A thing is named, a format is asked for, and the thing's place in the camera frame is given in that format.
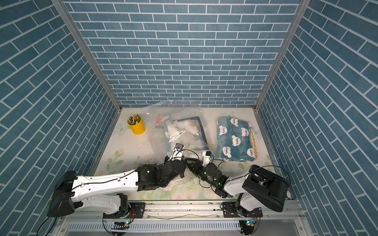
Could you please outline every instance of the plastic wrap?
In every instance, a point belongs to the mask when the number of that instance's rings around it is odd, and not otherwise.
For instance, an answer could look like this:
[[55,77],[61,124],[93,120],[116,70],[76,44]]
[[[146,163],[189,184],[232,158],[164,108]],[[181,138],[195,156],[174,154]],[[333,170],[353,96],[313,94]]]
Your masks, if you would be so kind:
[[[209,150],[206,139],[207,124],[200,105],[190,105],[187,101],[168,100],[143,108],[144,123],[149,134],[152,150],[158,164],[170,156],[176,143],[197,153],[202,160],[202,152]],[[197,159],[197,155],[184,151],[185,157]],[[185,184],[196,178],[185,171],[184,178],[172,180],[168,186]]]

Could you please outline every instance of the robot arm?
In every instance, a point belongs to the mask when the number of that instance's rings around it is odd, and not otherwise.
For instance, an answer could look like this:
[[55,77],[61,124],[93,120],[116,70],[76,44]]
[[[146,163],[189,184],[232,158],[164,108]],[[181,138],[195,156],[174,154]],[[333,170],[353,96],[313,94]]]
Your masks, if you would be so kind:
[[[177,143],[170,157],[161,165],[145,164],[135,170],[106,176],[77,176],[76,171],[64,173],[57,182],[48,210],[48,217],[61,217],[76,211],[101,211],[123,217],[128,211],[127,195],[123,192],[155,190],[166,187],[186,166],[206,181],[222,198],[240,194],[235,204],[239,215],[247,217],[263,205],[282,211],[289,184],[282,177],[253,165],[244,175],[227,177],[210,162],[210,153],[203,160],[183,157],[184,146]],[[119,193],[116,196],[107,194]]]
[[283,210],[289,183],[258,165],[252,165],[248,172],[236,177],[224,176],[214,163],[204,167],[196,161],[188,166],[198,178],[214,187],[218,196],[226,198],[240,194],[235,206],[241,216],[246,217],[262,206],[277,212]]

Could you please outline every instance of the table surface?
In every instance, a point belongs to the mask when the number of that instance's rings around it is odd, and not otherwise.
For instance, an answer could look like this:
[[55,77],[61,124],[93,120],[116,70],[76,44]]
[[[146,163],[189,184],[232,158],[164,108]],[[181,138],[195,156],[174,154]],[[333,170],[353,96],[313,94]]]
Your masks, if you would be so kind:
[[[163,163],[164,156],[155,156],[150,143],[151,132],[146,124],[146,131],[141,135],[135,135],[128,128],[127,119],[132,114],[147,116],[143,108],[124,108],[112,132],[109,142],[97,166],[95,176],[121,173],[136,169],[142,164]],[[204,120],[205,135],[209,149],[217,153],[217,120],[222,116],[229,116],[239,120],[250,122],[256,137],[258,146],[257,159],[253,162],[225,162],[219,169],[226,176],[237,176],[245,173],[251,165],[272,165],[265,142],[252,108],[201,108],[201,120]],[[273,167],[266,169],[274,172]],[[127,193],[129,200],[205,200],[221,199],[211,188],[203,188],[198,183],[198,178],[187,169],[185,178],[171,182],[166,188],[158,188],[151,191],[139,191]]]

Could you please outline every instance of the brick wall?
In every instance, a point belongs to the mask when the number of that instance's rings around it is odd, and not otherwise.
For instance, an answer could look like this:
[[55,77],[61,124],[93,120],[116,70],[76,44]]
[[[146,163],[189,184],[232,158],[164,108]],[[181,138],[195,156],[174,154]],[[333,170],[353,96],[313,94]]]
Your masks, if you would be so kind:
[[314,235],[378,235],[378,2],[312,0],[261,107]]
[[65,1],[122,106],[255,104],[299,0]]
[[0,235],[35,235],[56,178],[88,172],[115,109],[50,0],[0,6]]

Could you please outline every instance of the folded blanket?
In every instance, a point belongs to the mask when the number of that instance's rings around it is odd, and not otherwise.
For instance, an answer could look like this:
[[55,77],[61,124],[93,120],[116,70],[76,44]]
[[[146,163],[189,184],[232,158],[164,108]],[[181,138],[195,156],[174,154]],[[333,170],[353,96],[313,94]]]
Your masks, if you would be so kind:
[[256,159],[247,121],[231,117],[218,120],[218,154],[225,161],[254,161]]

